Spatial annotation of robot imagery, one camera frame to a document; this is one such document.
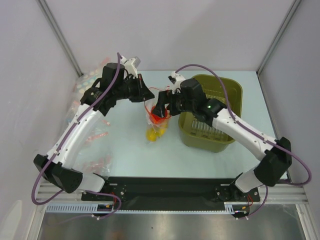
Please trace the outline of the clear zip bag orange zipper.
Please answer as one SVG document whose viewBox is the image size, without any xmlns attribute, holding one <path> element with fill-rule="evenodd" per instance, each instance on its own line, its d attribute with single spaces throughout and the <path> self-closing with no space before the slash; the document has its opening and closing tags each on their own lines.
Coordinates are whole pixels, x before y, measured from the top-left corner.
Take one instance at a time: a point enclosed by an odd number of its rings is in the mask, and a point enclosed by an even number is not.
<svg viewBox="0 0 320 240">
<path fill-rule="evenodd" d="M 158 101 L 158 93 L 166 89 L 150 87 L 149 90 L 154 94 L 153 99 L 149 99 L 144 102 L 144 109 L 146 113 L 147 129 L 146 129 L 146 139 L 150 142 L 155 142 L 157 139 L 161 138 L 167 131 L 169 126 L 169 121 L 171 115 L 169 112 L 164 109 L 164 116 L 159 117 L 153 113 L 154 108 L 156 107 Z"/>
</svg>

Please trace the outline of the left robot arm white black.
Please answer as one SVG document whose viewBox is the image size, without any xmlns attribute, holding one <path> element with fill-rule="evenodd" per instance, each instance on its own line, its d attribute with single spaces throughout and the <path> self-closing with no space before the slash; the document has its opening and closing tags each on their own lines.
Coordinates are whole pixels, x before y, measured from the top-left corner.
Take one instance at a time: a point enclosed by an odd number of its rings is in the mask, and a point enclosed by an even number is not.
<svg viewBox="0 0 320 240">
<path fill-rule="evenodd" d="M 137 72 L 134 59 L 124 63 L 107 63 L 82 98 L 77 113 L 55 146 L 46 155 L 38 154 L 33 163 L 43 172 L 45 180 L 65 191 L 92 191 L 99 200 L 110 195 L 106 180 L 97 173 L 75 169 L 77 155 L 96 124 L 113 108 L 117 101 L 128 99 L 140 103 L 155 96 Z"/>
</svg>

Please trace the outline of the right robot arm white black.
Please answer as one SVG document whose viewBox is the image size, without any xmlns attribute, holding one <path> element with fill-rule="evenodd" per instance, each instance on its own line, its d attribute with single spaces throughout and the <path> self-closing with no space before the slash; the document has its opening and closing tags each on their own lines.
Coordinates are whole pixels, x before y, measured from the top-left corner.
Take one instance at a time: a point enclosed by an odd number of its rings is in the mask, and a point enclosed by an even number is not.
<svg viewBox="0 0 320 240">
<path fill-rule="evenodd" d="M 152 110 L 154 115 L 162 118 L 165 111 L 171 116 L 192 113 L 199 122 L 220 130 L 239 142 L 259 161 L 256 167 L 241 173 L 233 181 L 230 194 L 235 200 L 242 201 L 250 190 L 261 185 L 276 185 L 292 164 L 288 153 L 290 142 L 287 139 L 277 140 L 258 133 L 226 104 L 216 98 L 206 97 L 195 78 L 185 79 L 178 75 L 170 76 L 169 80 L 172 86 L 159 92 Z"/>
</svg>

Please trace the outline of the red toy tomato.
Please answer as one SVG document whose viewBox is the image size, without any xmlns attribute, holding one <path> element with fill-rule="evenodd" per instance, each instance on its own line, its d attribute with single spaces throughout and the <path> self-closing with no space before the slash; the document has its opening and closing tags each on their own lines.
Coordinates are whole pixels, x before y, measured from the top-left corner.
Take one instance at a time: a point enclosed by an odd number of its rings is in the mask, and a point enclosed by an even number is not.
<svg viewBox="0 0 320 240">
<path fill-rule="evenodd" d="M 155 105 L 151 108 L 151 112 L 149 114 L 149 119 L 151 121 L 152 124 L 155 125 L 161 125 L 164 124 L 171 116 L 169 115 L 168 111 L 165 109 L 164 110 L 164 116 L 160 117 L 158 115 L 156 115 L 155 113 L 153 113 L 154 109 L 155 109 Z"/>
</svg>

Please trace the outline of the yellow toy starfruit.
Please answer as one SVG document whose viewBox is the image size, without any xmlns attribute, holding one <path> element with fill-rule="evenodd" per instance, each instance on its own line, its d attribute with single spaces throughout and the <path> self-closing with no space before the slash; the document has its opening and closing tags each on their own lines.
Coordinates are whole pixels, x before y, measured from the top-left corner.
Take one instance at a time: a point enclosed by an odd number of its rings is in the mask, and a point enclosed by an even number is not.
<svg viewBox="0 0 320 240">
<path fill-rule="evenodd" d="M 167 131 L 166 127 L 149 127 L 146 130 L 145 136 L 149 142 L 155 142 L 158 138 L 161 138 Z"/>
</svg>

